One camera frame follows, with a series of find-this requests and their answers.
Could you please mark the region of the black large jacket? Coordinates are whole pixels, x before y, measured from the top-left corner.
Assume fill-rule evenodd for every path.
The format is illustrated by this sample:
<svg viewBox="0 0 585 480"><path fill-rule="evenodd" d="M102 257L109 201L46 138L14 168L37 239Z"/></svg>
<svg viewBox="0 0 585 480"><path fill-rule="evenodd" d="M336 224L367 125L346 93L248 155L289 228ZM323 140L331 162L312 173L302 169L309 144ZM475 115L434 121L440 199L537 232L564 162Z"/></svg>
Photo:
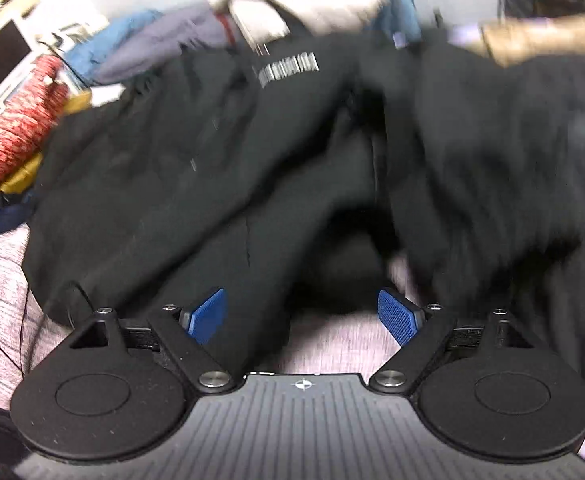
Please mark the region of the black large jacket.
<svg viewBox="0 0 585 480"><path fill-rule="evenodd" d="M184 52L64 118L34 195L23 271L61 325L223 289L206 348L244 373L403 254L427 301L509 309L585 378L585 55L306 32Z"/></svg>

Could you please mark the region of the yellow folded cloth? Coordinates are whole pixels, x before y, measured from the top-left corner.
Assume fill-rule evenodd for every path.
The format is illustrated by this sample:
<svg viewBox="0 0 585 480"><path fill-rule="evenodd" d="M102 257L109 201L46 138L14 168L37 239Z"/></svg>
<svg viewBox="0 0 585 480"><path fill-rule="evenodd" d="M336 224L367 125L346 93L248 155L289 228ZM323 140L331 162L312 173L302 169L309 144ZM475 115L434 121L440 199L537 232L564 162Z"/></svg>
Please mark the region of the yellow folded cloth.
<svg viewBox="0 0 585 480"><path fill-rule="evenodd" d="M85 110L91 105L92 92L84 90L76 96L68 96L64 111L59 116L70 115L80 110ZM41 152L43 144L40 149L27 162L13 172L0 184L0 191L3 193L22 193L34 181L38 168L41 166L43 154Z"/></svg>

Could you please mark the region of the red patterned folded cloth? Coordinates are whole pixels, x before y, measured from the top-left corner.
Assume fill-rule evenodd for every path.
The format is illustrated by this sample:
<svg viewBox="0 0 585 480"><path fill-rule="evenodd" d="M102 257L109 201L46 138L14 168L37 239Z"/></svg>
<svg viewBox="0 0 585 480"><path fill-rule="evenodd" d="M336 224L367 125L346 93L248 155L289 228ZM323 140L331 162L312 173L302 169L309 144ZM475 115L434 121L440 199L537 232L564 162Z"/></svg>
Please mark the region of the red patterned folded cloth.
<svg viewBox="0 0 585 480"><path fill-rule="evenodd" d="M68 101L68 86L58 79L61 59L40 56L32 73L0 114L0 184L40 149Z"/></svg>

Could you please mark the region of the blue cloth pile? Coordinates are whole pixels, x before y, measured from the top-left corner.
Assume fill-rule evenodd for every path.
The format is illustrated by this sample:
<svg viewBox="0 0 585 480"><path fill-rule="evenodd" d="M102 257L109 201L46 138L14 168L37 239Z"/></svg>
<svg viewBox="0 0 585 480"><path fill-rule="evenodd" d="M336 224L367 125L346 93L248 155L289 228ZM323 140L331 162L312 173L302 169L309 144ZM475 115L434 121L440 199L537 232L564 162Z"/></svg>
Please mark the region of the blue cloth pile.
<svg viewBox="0 0 585 480"><path fill-rule="evenodd" d="M157 10L143 10L116 18L92 38L76 44L64 54L66 64L90 86L96 86L96 73L110 54L113 54L126 40L154 23L162 13Z"/></svg>

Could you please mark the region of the grey purple garment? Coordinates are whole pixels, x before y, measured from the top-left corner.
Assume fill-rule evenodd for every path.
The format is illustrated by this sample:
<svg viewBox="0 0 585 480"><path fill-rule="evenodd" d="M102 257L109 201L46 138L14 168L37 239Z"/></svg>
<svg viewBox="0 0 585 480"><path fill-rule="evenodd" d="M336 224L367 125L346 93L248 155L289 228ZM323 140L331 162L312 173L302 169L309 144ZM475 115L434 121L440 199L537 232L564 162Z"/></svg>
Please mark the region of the grey purple garment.
<svg viewBox="0 0 585 480"><path fill-rule="evenodd" d="M206 1L172 10L146 25L109 53L93 73L96 84L117 84L148 72L185 50L235 46L239 30L233 18Z"/></svg>

